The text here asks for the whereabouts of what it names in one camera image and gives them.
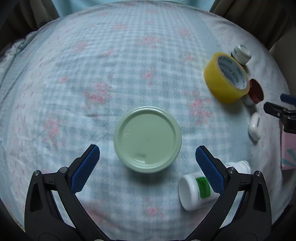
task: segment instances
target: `red cup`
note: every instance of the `red cup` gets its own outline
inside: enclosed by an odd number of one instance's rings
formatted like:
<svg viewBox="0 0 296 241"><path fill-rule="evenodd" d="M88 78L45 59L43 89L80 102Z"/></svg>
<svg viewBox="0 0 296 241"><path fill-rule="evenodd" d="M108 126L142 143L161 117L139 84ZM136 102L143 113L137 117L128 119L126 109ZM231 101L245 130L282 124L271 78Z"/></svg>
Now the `red cup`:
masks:
<svg viewBox="0 0 296 241"><path fill-rule="evenodd" d="M250 79L250 90L248 94L242 97L242 102L248 106L254 106L264 99L263 90L260 84L255 79Z"/></svg>

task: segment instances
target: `yellow tape roll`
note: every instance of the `yellow tape roll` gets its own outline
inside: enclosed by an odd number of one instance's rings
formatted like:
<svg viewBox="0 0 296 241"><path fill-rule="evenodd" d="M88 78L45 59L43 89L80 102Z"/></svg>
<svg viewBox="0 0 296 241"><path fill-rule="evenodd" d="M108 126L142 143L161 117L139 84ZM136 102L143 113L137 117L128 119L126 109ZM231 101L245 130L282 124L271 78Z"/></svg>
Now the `yellow tape roll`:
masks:
<svg viewBox="0 0 296 241"><path fill-rule="evenodd" d="M212 94L223 103L233 103L249 92L247 74L231 56L215 53L204 70L205 82Z"/></svg>

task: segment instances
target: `green label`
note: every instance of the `green label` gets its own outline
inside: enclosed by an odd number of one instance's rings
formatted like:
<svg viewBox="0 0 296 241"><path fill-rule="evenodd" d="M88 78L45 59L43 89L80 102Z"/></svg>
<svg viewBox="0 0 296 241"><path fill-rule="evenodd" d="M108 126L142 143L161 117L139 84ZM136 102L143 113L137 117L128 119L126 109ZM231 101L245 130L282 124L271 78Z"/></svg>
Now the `green label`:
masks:
<svg viewBox="0 0 296 241"><path fill-rule="evenodd" d="M206 198L211 195L211 189L208 180L205 177L195 179L200 189L200 197Z"/></svg>

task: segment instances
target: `bed sheet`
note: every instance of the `bed sheet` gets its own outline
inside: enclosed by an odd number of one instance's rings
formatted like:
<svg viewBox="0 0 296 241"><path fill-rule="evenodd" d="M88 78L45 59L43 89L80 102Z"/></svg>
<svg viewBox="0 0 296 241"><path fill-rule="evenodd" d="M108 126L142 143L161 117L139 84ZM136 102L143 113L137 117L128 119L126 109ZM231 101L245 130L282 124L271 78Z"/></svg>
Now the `bed sheet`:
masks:
<svg viewBox="0 0 296 241"><path fill-rule="evenodd" d="M203 79L212 55L230 53L236 44L251 51L247 70L262 85L265 101L287 106L279 99L289 93L285 79L256 38L221 17L181 4L100 5L52 21L15 43L0 63L4 204L23 224L33 171L56 172L96 144L100 160L77 193L95 223L112 239L181 240L210 210L187 212L178 198L178 180L200 170L194 153L205 145L224 163L247 160L252 171L263 172L274 222L296 182L295 172L285 182L282 178L278 120L264 114L263 103L253 109L241 101L220 103ZM140 106L168 111L182 132L178 157L155 174L129 170L114 151L118 120ZM264 121L257 143L247 132L256 109ZM60 202L58 207L70 223Z"/></svg>

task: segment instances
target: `screw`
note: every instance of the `screw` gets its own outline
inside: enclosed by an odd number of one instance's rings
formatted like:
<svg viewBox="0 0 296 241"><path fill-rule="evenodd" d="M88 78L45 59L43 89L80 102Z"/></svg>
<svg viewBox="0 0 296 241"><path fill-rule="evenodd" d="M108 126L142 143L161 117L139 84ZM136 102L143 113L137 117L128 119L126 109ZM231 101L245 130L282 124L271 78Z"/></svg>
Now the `screw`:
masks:
<svg viewBox="0 0 296 241"><path fill-rule="evenodd" d="M33 175L34 175L34 176L38 176L39 173L40 173L40 171L39 171L39 170L36 170L36 171L33 172Z"/></svg>
<svg viewBox="0 0 296 241"><path fill-rule="evenodd" d="M227 170L229 171L229 173L235 173L235 168L233 168L233 167L229 167L229 168L227 168Z"/></svg>
<svg viewBox="0 0 296 241"><path fill-rule="evenodd" d="M59 171L60 171L61 173L64 173L64 172L66 172L67 170L68 170L67 167L61 167L61 168L59 169Z"/></svg>
<svg viewBox="0 0 296 241"><path fill-rule="evenodd" d="M262 172L260 172L260 171L256 171L255 174L256 174L257 176L261 176L261 175L262 175Z"/></svg>

